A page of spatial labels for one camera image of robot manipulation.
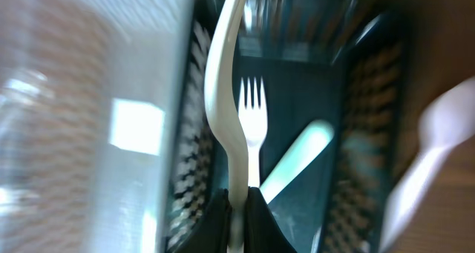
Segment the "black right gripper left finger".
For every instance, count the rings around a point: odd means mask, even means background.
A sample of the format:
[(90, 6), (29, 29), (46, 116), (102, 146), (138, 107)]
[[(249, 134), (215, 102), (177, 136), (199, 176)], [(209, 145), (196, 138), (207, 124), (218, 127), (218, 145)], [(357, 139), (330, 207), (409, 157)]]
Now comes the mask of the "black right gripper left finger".
[(227, 189), (219, 189), (191, 234), (174, 250), (176, 253), (226, 253), (232, 207)]

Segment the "thick white plastic spoon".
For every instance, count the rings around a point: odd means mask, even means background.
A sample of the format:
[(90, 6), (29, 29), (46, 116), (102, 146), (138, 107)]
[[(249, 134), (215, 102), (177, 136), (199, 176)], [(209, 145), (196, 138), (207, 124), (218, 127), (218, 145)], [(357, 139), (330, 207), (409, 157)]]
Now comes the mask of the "thick white plastic spoon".
[(419, 120), (420, 152), (390, 192), (379, 252), (387, 252), (407, 228), (445, 160), (474, 135), (474, 78), (443, 93)]

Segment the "white plastic fork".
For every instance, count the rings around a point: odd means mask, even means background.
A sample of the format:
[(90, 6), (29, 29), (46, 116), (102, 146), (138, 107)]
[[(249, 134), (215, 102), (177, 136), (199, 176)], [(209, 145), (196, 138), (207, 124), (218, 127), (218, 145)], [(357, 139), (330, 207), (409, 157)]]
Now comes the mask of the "white plastic fork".
[(261, 185), (259, 153), (268, 131), (268, 113), (263, 80), (261, 79), (259, 91), (255, 77), (253, 85), (252, 87), (250, 78), (247, 79), (247, 83), (244, 83), (243, 79), (240, 80), (238, 117), (248, 150), (248, 186), (259, 188)]

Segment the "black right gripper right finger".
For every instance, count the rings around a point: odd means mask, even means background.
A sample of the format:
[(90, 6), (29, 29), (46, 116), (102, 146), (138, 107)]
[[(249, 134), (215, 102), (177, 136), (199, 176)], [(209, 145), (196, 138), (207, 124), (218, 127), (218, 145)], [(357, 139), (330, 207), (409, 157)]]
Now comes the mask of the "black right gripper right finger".
[(244, 215), (245, 253), (296, 253), (275, 221), (259, 188), (248, 187)]

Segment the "mint green plastic fork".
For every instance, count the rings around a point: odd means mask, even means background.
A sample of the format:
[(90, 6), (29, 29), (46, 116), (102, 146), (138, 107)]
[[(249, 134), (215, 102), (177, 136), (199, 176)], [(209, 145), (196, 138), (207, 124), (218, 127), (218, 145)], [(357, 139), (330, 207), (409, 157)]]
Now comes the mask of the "mint green plastic fork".
[(324, 120), (314, 120), (300, 132), (269, 176), (260, 186), (270, 204), (332, 141), (333, 126)]

